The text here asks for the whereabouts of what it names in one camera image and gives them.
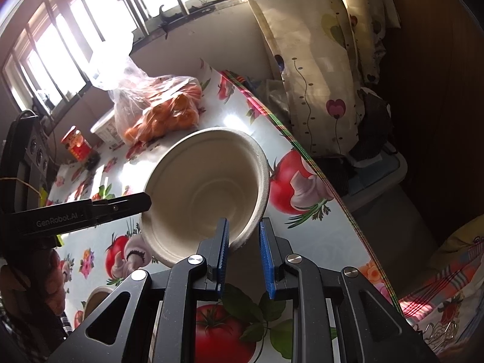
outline silver screw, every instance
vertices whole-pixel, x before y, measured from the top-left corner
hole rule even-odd
[[[201,255],[198,255],[197,253],[195,255],[192,255],[188,257],[188,263],[190,265],[198,265],[199,263],[203,262],[203,257]]]
[[[349,278],[355,278],[358,276],[359,271],[358,269],[349,266],[347,268],[344,268],[343,273]]]
[[[289,263],[294,263],[294,264],[298,264],[298,263],[301,263],[303,261],[303,257],[301,257],[297,253],[289,254],[286,259]]]
[[[146,277],[146,274],[145,270],[138,269],[131,273],[131,278],[135,281],[141,281]]]

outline yellow cable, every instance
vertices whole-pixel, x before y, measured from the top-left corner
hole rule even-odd
[[[20,180],[19,178],[0,178],[0,180],[18,180],[19,182],[21,182],[22,184],[25,184],[27,187],[31,188],[32,190],[34,190],[35,192],[37,192],[38,196],[40,198],[42,198],[42,195],[40,194],[40,192],[38,192],[35,188],[33,188],[30,184],[24,182],[23,180]]]

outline bag of oranges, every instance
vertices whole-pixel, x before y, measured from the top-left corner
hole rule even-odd
[[[132,146],[198,124],[202,88],[190,76],[149,77],[129,57],[132,35],[105,41],[90,61],[94,86],[114,101],[116,130]]]

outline window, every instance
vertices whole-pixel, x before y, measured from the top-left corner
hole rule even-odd
[[[89,82],[89,60],[104,40],[159,27],[224,0],[44,0],[12,45],[3,77],[19,107],[35,101],[59,120]]]

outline hand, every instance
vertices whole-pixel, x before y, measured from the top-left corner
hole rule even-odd
[[[65,309],[64,275],[62,274],[62,269],[59,268],[60,262],[59,254],[56,251],[52,251],[50,257],[52,269],[44,284],[48,294],[45,303],[55,315],[62,314]],[[22,278],[25,285],[30,286],[30,281],[25,275],[18,271],[16,273]],[[25,288],[15,278],[8,265],[2,266],[0,268],[0,295],[3,299],[3,305],[9,314],[20,317],[14,291],[25,291]]]

